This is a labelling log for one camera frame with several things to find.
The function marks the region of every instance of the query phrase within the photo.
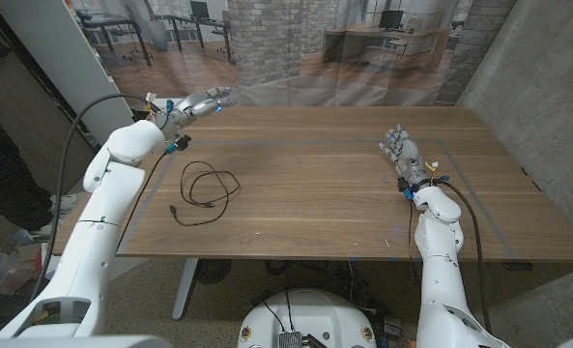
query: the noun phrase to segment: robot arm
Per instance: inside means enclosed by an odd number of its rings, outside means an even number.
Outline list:
[[[464,244],[460,206],[433,186],[418,148],[401,126],[389,130],[387,140],[389,147],[379,147],[394,162],[407,197],[424,211],[415,231],[423,259],[417,347],[508,348],[484,330],[467,306],[458,266]]]
[[[112,132],[87,168],[83,184],[93,194],[72,231],[57,272],[41,294],[0,332],[0,338],[100,333],[120,229],[144,181],[144,170],[136,166],[151,153],[184,149],[189,138],[183,127],[231,105],[229,92],[224,87],[192,94],[161,110],[154,123],[139,121]],[[50,315],[40,319],[44,311]]]

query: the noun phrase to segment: computer monitor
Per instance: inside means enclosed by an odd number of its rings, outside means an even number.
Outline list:
[[[209,9],[207,3],[203,1],[189,1],[191,14],[196,18],[209,19]]]
[[[400,29],[403,11],[383,11],[379,28]]]

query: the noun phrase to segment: person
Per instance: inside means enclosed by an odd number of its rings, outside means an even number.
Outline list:
[[[74,194],[62,196],[61,214],[70,212],[76,201]],[[54,195],[35,182],[19,149],[0,126],[0,215],[28,231],[30,240],[46,239],[52,230],[54,202]]]

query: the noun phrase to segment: brick wall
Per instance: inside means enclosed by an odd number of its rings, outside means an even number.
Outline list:
[[[335,28],[339,0],[302,0],[301,53],[312,54],[323,49],[325,29]]]
[[[437,96],[437,105],[454,105],[458,101],[516,1],[473,0]]]
[[[301,73],[303,0],[228,0],[239,84]]]

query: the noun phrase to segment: desk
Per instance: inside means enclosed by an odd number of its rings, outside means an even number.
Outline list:
[[[138,33],[136,35],[138,36],[140,47],[142,47],[142,54],[144,55],[144,60],[147,62],[148,66],[151,66],[151,59],[149,58],[149,53],[147,52],[147,48],[144,45],[144,41],[142,40],[142,35],[140,35],[140,27],[138,26],[138,23],[136,23],[134,20],[131,20],[130,18],[123,17],[120,15],[104,14],[104,19],[86,21],[80,18],[80,22],[82,23],[82,26],[85,28],[101,28],[101,32],[103,33],[103,37],[105,38],[105,42],[108,44],[108,48],[110,48],[110,51],[114,51],[114,47],[112,46],[112,42],[110,41],[110,37],[108,35],[107,30],[105,30],[105,27],[111,25],[132,25],[133,31]]]
[[[235,60],[232,58],[232,55],[230,54],[230,40],[228,39],[228,29],[230,28],[230,25],[224,22],[217,22],[217,21],[213,22],[209,20],[185,18],[171,14],[157,15],[157,18],[167,19],[172,22],[172,26],[174,29],[174,37],[177,40],[177,45],[179,46],[179,50],[183,49],[181,48],[181,39],[179,38],[179,30],[177,29],[177,20],[183,21],[185,23],[196,24],[196,33],[198,34],[198,41],[200,42],[200,46],[203,48],[205,47],[205,43],[202,41],[202,33],[200,32],[200,25],[209,25],[216,28],[222,28],[224,32],[223,33],[224,41],[226,42],[226,54],[228,56],[228,63],[233,65],[236,64]]]
[[[405,39],[411,42],[434,38],[430,57],[424,68],[426,72],[431,72],[439,67],[449,34],[451,34],[450,27],[409,34],[400,31],[385,31],[378,27],[365,25],[369,24],[358,25],[350,29],[325,30],[323,62],[359,56],[369,45],[369,40],[366,38]]]
[[[393,164],[378,148],[398,123],[424,159],[437,160],[439,175],[449,175],[472,202],[485,261],[573,262],[573,228],[473,112],[458,107],[224,109],[187,128],[189,148],[164,158],[118,254],[187,258],[175,317],[183,313],[197,258],[417,259],[415,243],[409,243],[417,213],[409,237],[409,203],[397,191]],[[143,166],[151,168],[152,160]],[[186,221],[218,213],[181,199],[181,170],[192,160],[230,170],[241,189],[218,221],[182,227],[170,204]],[[202,191],[198,199],[207,198]],[[56,252],[85,202],[61,227]],[[473,223],[459,204],[465,234],[460,258],[475,261]]]

